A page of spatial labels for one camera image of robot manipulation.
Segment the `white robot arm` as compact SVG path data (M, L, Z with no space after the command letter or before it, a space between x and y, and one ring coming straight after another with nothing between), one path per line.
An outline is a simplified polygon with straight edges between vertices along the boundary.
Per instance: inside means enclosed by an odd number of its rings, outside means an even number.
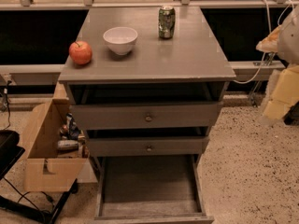
M270 125L285 118L299 102L299 6L256 49L276 53L289 64L282 71L275 70L268 80L261 122Z

